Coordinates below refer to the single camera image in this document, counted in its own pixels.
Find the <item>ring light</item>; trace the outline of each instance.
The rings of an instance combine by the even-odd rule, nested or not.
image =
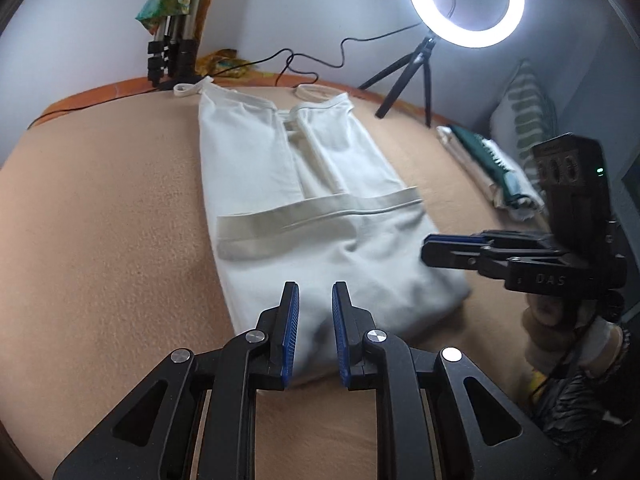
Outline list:
[[[433,0],[411,0],[421,20],[443,40],[460,46],[480,48],[500,43],[518,26],[524,12],[524,0],[509,0],[509,8],[500,22],[486,30],[466,30],[443,16]]]

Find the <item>tripod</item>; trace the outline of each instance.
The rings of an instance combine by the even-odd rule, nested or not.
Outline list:
[[[422,66],[424,71],[424,120],[427,126],[431,126],[431,67],[429,66],[429,58],[435,45],[436,37],[425,37],[411,54],[402,56],[398,61],[381,70],[366,83],[358,87],[360,90],[366,90],[374,83],[383,80],[386,76],[400,70],[406,65],[406,68],[402,71],[400,77],[389,91],[389,94],[387,94],[385,100],[382,101],[380,108],[378,108],[376,112],[377,118],[382,119],[386,115],[398,97],[400,97],[404,87],[407,86],[411,78],[418,72],[420,66]]]

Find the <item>beige blanket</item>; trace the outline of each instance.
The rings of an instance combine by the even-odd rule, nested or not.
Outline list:
[[[297,102],[289,89],[242,91]],[[198,99],[159,92],[52,120],[0,171],[0,420],[44,479],[172,349],[232,336],[202,205]],[[353,101],[441,231],[500,227],[433,131]],[[515,397],[524,298],[468,280],[464,307],[414,343],[457,346]],[[337,377],[259,396],[256,432],[261,480],[375,478],[374,393]]]

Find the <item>striped pillow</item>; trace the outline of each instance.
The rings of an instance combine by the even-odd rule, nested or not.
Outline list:
[[[556,107],[538,83],[531,63],[524,59],[491,116],[491,137],[540,190],[531,148],[557,135]]]

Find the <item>mattress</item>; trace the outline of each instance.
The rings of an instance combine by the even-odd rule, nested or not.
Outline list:
[[[299,101],[290,89],[242,91],[280,108]],[[514,227],[433,130],[352,100],[441,231]],[[202,203],[198,101],[157,92],[56,118],[26,132],[0,171],[0,420],[44,479],[172,349],[209,351],[233,335]],[[524,297],[467,277],[463,307],[411,343],[460,348],[517,399]],[[258,396],[257,478],[375,478],[374,397],[337,374]]]

